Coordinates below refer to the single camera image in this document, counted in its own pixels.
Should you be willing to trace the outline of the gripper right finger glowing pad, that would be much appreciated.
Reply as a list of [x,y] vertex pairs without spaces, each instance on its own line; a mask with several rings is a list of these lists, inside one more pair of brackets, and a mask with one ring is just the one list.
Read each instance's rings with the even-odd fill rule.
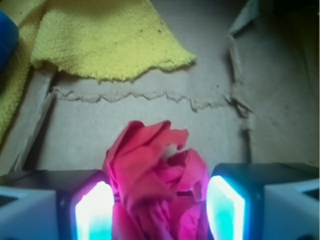
[[220,163],[206,195],[210,240],[317,240],[320,170],[305,163]]

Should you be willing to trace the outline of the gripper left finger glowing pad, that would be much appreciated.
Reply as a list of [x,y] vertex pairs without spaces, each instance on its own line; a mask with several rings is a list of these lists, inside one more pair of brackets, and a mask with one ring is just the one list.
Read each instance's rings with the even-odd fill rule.
[[111,240],[115,199],[102,170],[34,170],[0,177],[2,240]]

